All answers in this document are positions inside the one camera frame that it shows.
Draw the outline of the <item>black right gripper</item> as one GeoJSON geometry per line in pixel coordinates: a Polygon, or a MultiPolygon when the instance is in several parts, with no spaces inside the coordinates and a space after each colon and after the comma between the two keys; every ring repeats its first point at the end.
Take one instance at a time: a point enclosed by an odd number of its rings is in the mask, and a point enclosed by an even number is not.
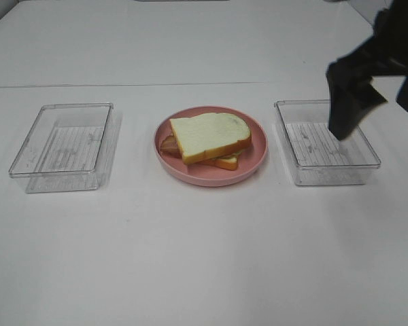
{"type": "Polygon", "coordinates": [[[396,103],[408,113],[408,1],[391,1],[377,11],[373,34],[349,54],[328,66],[328,129],[339,141],[387,100],[371,85],[373,76],[404,80],[396,103]]]}

